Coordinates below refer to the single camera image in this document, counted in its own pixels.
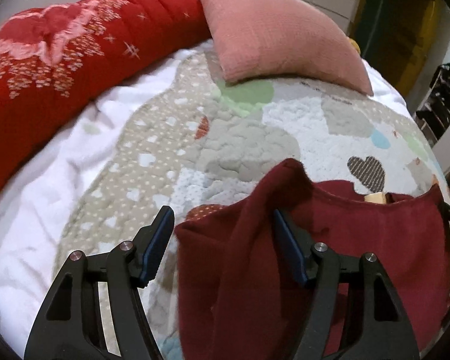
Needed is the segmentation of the dark red sweater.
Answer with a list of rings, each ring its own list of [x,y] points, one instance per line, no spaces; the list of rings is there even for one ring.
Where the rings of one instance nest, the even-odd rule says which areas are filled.
[[[285,359],[301,330],[309,298],[293,264],[272,237],[270,213],[339,254],[373,252],[410,318],[418,347],[436,337],[450,294],[450,229],[434,185],[419,197],[395,193],[368,203],[346,180],[314,183],[286,159],[252,194],[177,226],[178,325],[186,359]]]

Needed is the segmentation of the dark clothes rack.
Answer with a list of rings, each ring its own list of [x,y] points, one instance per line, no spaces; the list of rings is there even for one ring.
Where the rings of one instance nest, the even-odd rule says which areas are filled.
[[[430,147],[450,127],[450,63],[442,64],[435,70],[425,99],[413,117]]]

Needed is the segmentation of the white fleece blanket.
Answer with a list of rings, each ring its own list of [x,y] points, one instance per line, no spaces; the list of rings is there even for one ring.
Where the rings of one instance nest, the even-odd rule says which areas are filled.
[[[179,64],[212,41],[181,49],[88,103],[0,194],[0,334],[18,355],[53,281],[62,231],[84,192],[113,157],[122,128],[170,88]]]

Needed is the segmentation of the mustard yellow cloth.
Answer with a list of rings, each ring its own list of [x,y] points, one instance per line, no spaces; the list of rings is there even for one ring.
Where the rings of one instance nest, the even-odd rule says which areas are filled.
[[[360,49],[359,44],[355,40],[353,40],[353,38],[351,38],[351,37],[349,37],[348,40],[349,40],[349,43],[351,44],[351,46],[353,47],[353,49],[355,49],[357,51],[357,53],[359,55],[361,55],[362,51]]]

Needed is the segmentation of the patchwork heart quilt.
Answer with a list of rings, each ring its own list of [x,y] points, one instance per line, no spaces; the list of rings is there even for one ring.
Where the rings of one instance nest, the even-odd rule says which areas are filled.
[[[394,89],[368,72],[374,97],[301,78],[225,83],[215,52],[192,54],[172,85],[125,123],[113,157],[81,197],[58,246],[103,253],[159,208],[177,222],[247,197],[273,166],[300,161],[315,182],[425,194],[446,186],[424,134]]]

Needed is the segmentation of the red floral comforter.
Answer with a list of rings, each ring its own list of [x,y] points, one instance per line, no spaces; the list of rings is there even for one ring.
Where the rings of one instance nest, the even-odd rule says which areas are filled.
[[[0,192],[92,99],[209,37],[200,0],[81,0],[0,27]]]

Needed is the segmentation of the pink corduroy pillow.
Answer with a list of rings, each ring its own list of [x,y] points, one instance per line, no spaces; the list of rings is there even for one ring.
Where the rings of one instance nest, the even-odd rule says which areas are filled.
[[[302,0],[200,0],[223,77],[298,75],[373,94],[350,39]]]

